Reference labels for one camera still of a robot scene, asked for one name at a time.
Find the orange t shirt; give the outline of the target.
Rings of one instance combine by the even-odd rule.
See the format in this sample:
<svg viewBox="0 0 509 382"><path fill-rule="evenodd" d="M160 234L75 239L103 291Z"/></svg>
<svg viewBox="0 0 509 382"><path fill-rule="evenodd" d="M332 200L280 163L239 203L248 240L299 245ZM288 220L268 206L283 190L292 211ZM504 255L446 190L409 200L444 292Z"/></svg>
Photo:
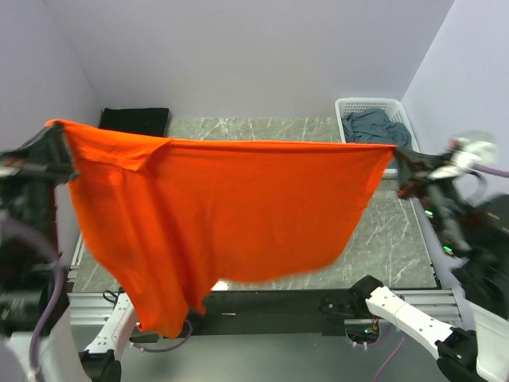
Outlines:
<svg viewBox="0 0 509 382"><path fill-rule="evenodd" d="M220 280L265 282L341 255L390 145L157 138L62 123L88 250L144 331L177 337Z"/></svg>

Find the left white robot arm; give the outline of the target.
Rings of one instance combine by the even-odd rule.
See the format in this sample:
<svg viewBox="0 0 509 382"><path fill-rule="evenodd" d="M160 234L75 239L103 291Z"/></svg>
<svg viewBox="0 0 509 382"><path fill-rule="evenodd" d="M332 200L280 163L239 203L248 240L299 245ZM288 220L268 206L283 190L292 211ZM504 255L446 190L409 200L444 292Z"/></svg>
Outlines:
<svg viewBox="0 0 509 382"><path fill-rule="evenodd" d="M22 381L119 381L136 315L148 320L159 309L148 292L131 301L119 293L98 337L77 350L55 188L78 175L59 123L1 153L1 347Z"/></svg>

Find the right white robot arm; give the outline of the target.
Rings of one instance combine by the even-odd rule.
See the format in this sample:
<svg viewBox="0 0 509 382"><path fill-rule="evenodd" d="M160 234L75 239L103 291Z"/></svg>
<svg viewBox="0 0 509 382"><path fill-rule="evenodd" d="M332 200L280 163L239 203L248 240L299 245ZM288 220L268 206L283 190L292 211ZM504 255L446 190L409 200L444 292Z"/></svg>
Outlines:
<svg viewBox="0 0 509 382"><path fill-rule="evenodd" d="M428 155L394 150L398 196L424 209L445 254L463 259L452 271L472 312L473 329L460 326L457 299L449 290L396 291L365 276L348 292L353 319L381 319L417 342L449 381L508 379L508 196L466 201L454 181L480 176L476 159L463 152Z"/></svg>

